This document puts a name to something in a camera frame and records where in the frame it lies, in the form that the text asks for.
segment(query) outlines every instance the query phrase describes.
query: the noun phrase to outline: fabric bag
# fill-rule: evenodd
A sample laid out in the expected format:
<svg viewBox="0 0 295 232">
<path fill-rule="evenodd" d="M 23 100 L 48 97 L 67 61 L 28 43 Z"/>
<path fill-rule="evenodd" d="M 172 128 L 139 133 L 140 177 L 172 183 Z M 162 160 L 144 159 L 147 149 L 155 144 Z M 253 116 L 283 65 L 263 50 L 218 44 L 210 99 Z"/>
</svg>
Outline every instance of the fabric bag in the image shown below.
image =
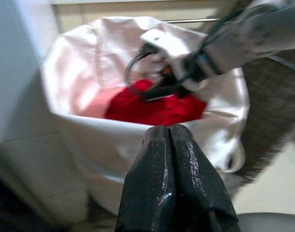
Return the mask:
<svg viewBox="0 0 295 232">
<path fill-rule="evenodd" d="M 140 35 L 149 29 L 170 33 L 193 51 L 206 36 L 151 17 L 103 17 L 61 34 L 42 67 L 44 94 L 63 139 L 93 198 L 114 214 L 125 175 L 152 126 L 108 120 L 103 114 L 112 97 L 125 87 L 125 68 L 142 45 Z M 132 79 L 152 79 L 149 73 L 159 66 L 145 58 L 135 66 Z M 249 109 L 242 69 L 210 77 L 195 95 L 208 102 L 203 118 L 181 124 L 191 130 L 215 168 L 237 171 L 244 154 L 235 151 L 243 150 L 239 138 Z M 92 102 L 90 117 L 86 109 Z"/>
</svg>

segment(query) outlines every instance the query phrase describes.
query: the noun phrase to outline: black cable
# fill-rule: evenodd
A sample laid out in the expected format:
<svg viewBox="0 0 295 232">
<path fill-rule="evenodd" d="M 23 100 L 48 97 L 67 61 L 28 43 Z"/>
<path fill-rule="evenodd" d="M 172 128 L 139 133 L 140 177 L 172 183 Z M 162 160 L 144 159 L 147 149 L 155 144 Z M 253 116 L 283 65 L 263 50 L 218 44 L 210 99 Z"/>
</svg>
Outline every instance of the black cable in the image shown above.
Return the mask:
<svg viewBox="0 0 295 232">
<path fill-rule="evenodd" d="M 137 63 L 139 60 L 149 56 L 149 55 L 152 55 L 152 54 L 155 54 L 157 53 L 158 50 L 156 47 L 153 47 L 152 45 L 148 44 L 148 43 L 145 43 L 141 49 L 139 50 L 138 54 L 135 56 L 135 58 L 133 58 L 130 63 L 127 65 L 126 67 L 126 72 L 125 72 L 125 76 L 124 76 L 124 79 L 125 79 L 125 82 L 127 84 L 127 86 L 131 89 L 132 92 L 134 92 L 135 94 L 139 94 L 141 95 L 143 92 L 141 92 L 140 90 L 136 89 L 132 83 L 131 83 L 131 80 L 130 80 L 130 71 L 132 69 L 132 67 L 135 65 L 135 63 Z"/>
<path fill-rule="evenodd" d="M 273 60 L 281 65 L 284 65 L 285 67 L 287 67 L 295 72 L 295 64 L 289 62 L 288 60 L 285 60 L 285 59 L 278 57 L 278 56 L 268 56 L 266 58 Z"/>
<path fill-rule="evenodd" d="M 244 11 L 245 9 L 240 9 L 240 10 L 237 10 L 233 13 L 231 13 L 230 15 L 227 15 L 226 17 L 224 18 L 221 18 L 217 24 L 215 24 L 211 29 L 210 31 L 208 32 L 208 35 L 206 36 L 206 39 L 205 41 L 203 42 L 203 46 L 206 46 L 207 43 L 209 42 L 208 40 L 211 39 L 211 37 L 213 37 L 215 35 L 215 33 L 224 25 L 224 24 L 227 24 L 228 22 L 234 20 L 235 18 L 237 18 L 240 14 L 242 14 L 242 12 Z"/>
</svg>

